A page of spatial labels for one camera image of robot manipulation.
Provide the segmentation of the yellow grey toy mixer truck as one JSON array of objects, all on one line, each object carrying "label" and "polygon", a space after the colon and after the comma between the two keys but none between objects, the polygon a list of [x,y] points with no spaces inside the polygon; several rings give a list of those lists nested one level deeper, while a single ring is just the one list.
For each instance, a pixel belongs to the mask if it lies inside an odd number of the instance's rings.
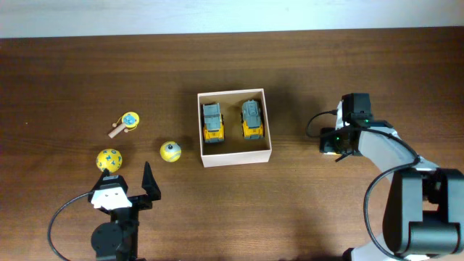
[{"label": "yellow grey toy mixer truck", "polygon": [[242,104],[241,122],[243,137],[245,139],[264,138],[264,125],[262,123],[260,103],[249,100]]}]

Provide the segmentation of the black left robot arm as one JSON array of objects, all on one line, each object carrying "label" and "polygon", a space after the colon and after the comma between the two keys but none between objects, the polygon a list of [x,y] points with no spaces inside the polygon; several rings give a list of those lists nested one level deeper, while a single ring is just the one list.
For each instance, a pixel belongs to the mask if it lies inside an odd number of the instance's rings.
[{"label": "black left robot arm", "polygon": [[104,170],[91,189],[88,202],[110,217],[91,235],[91,246],[98,261],[135,261],[138,256],[139,213],[152,208],[162,194],[148,162],[144,164],[141,187],[144,194],[128,196],[128,185],[121,175]]}]

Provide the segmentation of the yellow grey toy dump truck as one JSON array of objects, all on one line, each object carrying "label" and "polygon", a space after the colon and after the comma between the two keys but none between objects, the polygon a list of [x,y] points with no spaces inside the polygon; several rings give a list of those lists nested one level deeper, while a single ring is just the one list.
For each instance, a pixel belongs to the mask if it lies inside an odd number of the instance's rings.
[{"label": "yellow grey toy dump truck", "polygon": [[225,140],[223,115],[220,104],[203,104],[203,137],[206,144],[220,143]]}]

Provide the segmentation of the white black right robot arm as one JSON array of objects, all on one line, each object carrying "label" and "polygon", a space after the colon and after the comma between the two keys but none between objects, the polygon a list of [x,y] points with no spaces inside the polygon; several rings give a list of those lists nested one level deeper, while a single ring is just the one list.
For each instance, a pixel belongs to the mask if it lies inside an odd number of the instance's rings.
[{"label": "white black right robot arm", "polygon": [[[333,128],[320,132],[320,152],[339,159],[364,156],[380,171],[362,203],[370,242],[347,249],[344,260],[432,260],[463,252],[463,174],[420,156],[385,120],[375,120],[368,94],[341,98],[332,112]],[[374,187],[390,182],[382,221],[375,236],[368,205]]]}]

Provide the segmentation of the small colourful puzzle cube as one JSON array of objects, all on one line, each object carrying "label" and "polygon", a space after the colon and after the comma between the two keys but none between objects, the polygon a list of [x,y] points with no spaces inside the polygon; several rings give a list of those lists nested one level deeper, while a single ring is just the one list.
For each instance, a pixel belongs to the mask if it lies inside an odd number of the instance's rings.
[{"label": "small colourful puzzle cube", "polygon": [[334,151],[334,150],[330,150],[330,149],[329,150],[323,149],[323,150],[320,150],[320,152],[322,154],[327,154],[327,155],[339,155],[339,156],[343,155],[343,152]]}]

